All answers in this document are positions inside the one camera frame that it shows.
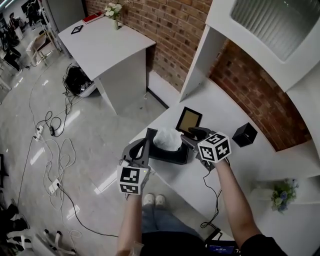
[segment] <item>screen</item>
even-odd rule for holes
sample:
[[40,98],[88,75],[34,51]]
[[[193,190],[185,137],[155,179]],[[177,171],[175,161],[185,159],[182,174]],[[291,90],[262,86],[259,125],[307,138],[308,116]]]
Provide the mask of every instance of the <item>screen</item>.
[[189,110],[186,110],[182,119],[182,122],[179,126],[179,129],[189,132],[188,128],[197,126],[199,115],[192,113]]
[[209,245],[209,251],[219,254],[232,254],[234,251],[234,246],[221,246],[221,245]]

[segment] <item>table leg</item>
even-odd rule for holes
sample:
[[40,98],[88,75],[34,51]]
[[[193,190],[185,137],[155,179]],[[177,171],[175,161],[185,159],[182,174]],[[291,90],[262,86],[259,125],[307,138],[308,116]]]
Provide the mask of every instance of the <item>table leg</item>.
[[147,90],[146,50],[124,59],[94,80],[109,106],[119,114]]
[[4,85],[4,87],[7,88],[9,91],[11,90],[11,87],[1,78],[1,76],[0,76],[0,83]]

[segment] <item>plug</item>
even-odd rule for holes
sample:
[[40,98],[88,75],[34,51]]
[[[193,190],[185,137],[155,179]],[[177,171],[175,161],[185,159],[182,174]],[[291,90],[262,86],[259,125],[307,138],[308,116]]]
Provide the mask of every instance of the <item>plug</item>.
[[49,127],[51,136],[55,136],[55,129],[50,125]]

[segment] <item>blue flower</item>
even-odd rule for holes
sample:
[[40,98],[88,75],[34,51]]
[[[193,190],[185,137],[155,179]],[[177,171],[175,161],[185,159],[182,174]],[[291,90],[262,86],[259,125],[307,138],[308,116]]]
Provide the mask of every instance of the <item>blue flower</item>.
[[280,205],[280,207],[278,208],[278,211],[279,212],[283,212],[284,210],[287,209],[287,204],[286,203],[283,203]]
[[280,198],[281,198],[282,200],[287,199],[287,197],[288,197],[288,193],[287,193],[286,191],[283,191],[283,192],[281,193],[281,195],[280,195]]

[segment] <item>white sneaker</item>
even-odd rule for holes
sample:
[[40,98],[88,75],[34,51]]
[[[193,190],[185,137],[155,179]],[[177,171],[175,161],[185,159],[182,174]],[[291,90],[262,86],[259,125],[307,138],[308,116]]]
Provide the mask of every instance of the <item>white sneaker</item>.
[[153,194],[146,194],[143,198],[143,205],[154,205],[155,196]]
[[155,198],[155,207],[157,208],[166,208],[166,198],[162,194],[158,194]]

